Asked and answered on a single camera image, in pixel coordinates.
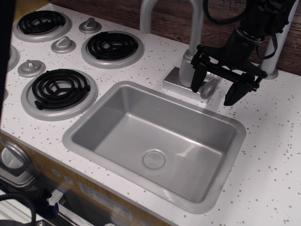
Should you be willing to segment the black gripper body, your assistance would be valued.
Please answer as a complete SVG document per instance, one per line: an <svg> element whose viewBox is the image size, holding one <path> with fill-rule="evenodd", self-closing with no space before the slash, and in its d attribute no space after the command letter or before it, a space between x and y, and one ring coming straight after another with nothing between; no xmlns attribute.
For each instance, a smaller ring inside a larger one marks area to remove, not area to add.
<svg viewBox="0 0 301 226"><path fill-rule="evenodd" d="M207 68L207 72L225 78L235 84L257 76L267 77L267 73L249 61L249 57L258 46L265 41L264 36L252 36L237 25L223 47L197 46L191 65L196 70L199 65Z"/></svg>

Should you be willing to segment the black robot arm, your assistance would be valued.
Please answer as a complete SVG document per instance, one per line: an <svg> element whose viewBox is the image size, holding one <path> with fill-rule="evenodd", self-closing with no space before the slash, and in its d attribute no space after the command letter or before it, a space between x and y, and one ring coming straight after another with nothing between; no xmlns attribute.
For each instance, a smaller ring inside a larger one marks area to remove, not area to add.
<svg viewBox="0 0 301 226"><path fill-rule="evenodd" d="M205 0L203 10L211 22L237 24L223 47L197 46L191 62L195 69L191 90L196 93L210 72L233 83L225 96L225 106L232 106L247 93L256 91L268 75L253 65L249 57L259 50L258 46L267 36L271 37L274 49L278 48L276 34L282 33L289 24L294 4L293 0L248 0L240 15L218 20L210 16Z"/></svg>

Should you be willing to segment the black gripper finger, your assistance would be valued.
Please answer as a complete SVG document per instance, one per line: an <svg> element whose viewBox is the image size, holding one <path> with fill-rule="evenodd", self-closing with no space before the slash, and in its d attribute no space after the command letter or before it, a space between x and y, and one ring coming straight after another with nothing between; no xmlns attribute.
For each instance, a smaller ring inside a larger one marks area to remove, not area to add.
<svg viewBox="0 0 301 226"><path fill-rule="evenodd" d="M225 96L224 105L234 105L248 92L249 85L243 83L233 83Z"/></svg>
<svg viewBox="0 0 301 226"><path fill-rule="evenodd" d="M197 92L202 85L205 77L207 75L207 68L203 65L199 65L193 75L192 82L191 82L191 90L193 92Z"/></svg>

